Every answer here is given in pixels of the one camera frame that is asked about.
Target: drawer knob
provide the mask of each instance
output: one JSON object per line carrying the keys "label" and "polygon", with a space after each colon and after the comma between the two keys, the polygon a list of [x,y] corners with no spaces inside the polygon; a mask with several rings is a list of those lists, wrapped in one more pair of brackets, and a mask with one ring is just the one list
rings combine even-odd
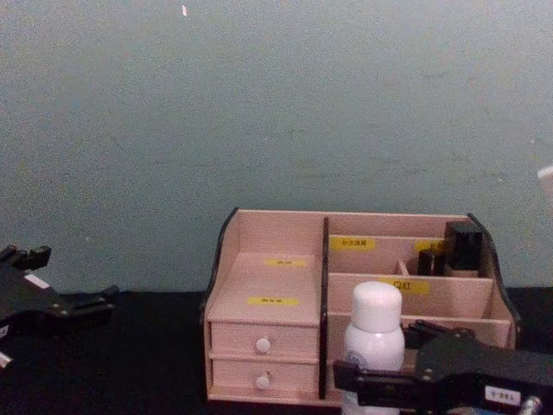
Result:
{"label": "drawer knob", "polygon": [[270,349],[270,342],[267,337],[264,337],[263,339],[259,339],[256,343],[256,350],[258,353],[261,354],[267,354],[269,353]]}
{"label": "drawer knob", "polygon": [[257,386],[257,389],[269,389],[269,386],[270,386],[269,372],[263,373],[261,376],[259,376],[256,379],[256,386]]}

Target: wall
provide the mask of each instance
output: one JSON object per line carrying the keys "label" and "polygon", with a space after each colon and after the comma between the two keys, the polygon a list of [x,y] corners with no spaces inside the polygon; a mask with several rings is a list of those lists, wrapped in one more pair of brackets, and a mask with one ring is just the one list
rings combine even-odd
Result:
{"label": "wall", "polygon": [[549,2],[0,4],[1,240],[59,290],[201,290],[234,206],[472,212],[551,284]]}

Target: wooden desk organizer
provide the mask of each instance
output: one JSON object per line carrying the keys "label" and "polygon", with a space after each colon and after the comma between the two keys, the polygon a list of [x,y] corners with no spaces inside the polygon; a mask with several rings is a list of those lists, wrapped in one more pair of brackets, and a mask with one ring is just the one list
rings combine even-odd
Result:
{"label": "wooden desk organizer", "polygon": [[[442,244],[451,220],[482,229],[479,277],[414,275],[418,252]],[[466,327],[484,343],[517,346],[493,241],[471,215],[235,209],[201,307],[207,399],[340,406],[332,363],[343,357],[353,287],[375,280],[401,289],[402,324]],[[406,351],[405,371],[415,358]]]}

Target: black tablecloth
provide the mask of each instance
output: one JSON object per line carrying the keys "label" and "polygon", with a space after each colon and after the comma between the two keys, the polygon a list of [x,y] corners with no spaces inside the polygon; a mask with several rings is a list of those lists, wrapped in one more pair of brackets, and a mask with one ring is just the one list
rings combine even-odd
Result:
{"label": "black tablecloth", "polygon": [[[523,317],[522,348],[553,353],[553,289],[510,289]],[[52,339],[0,344],[0,413],[315,413],[281,406],[206,407],[200,393],[200,293],[125,292],[108,325]]]}

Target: drawer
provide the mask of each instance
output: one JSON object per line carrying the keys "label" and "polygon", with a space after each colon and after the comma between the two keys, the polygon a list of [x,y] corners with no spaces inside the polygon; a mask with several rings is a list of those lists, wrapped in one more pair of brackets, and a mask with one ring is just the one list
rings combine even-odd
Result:
{"label": "drawer", "polygon": [[215,354],[312,359],[319,355],[316,327],[213,322],[211,341]]}
{"label": "drawer", "polygon": [[318,388],[318,365],[261,361],[213,361],[215,386],[244,387],[258,392]]}

